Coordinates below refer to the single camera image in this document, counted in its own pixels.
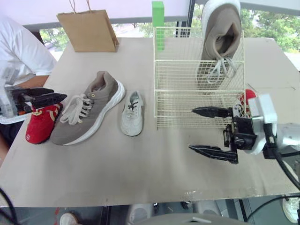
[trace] shoelace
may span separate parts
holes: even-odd
[[[129,119],[137,116],[136,104],[138,104],[138,102],[134,102],[134,103],[131,103],[130,105],[128,105],[127,117]]]
[[[85,94],[74,95],[62,112],[60,121],[62,123],[69,122],[70,125],[82,123],[80,117],[87,117],[91,108],[91,100]]]
[[[233,69],[233,75],[231,77],[229,77],[227,74],[228,71],[225,66],[225,60],[228,62],[229,66],[231,66],[231,68]],[[207,83],[213,84],[219,81],[221,76],[221,67],[223,69],[224,75],[227,76],[228,78],[232,78],[235,76],[237,68],[234,65],[232,59],[228,57],[223,57],[217,61],[215,67],[211,70],[210,74],[207,76]]]

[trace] brown paper bag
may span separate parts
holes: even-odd
[[[75,0],[71,3],[73,13],[60,13],[59,22],[69,37],[75,52],[116,52],[118,39],[105,10],[77,13]]]

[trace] wire shelf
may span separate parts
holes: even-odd
[[[200,28],[154,28],[154,115],[157,127],[224,128],[231,118],[205,118],[192,109],[201,106],[233,107],[240,105],[240,115],[245,116],[245,106],[240,98],[245,93],[243,36],[232,62],[225,62],[227,76],[208,74],[215,60],[201,60],[203,39]]]

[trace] table surface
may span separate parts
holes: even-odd
[[[117,53],[75,53],[68,45],[45,87],[80,94],[107,70],[145,99],[144,129],[120,130],[124,100],[88,140],[57,146],[25,140],[26,120],[0,169],[17,207],[75,207],[244,198],[297,192],[275,160],[239,151],[237,165],[206,158],[188,144],[223,146],[219,129],[159,128],[153,117],[153,40],[120,38]],[[270,93],[280,123],[299,123],[299,73],[275,41],[245,39],[246,84]]]

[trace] green block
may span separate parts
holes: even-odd
[[[162,1],[152,2],[152,24],[153,27],[163,27],[165,25],[165,7]],[[157,30],[156,43],[158,50],[165,49],[165,36],[163,30]]]

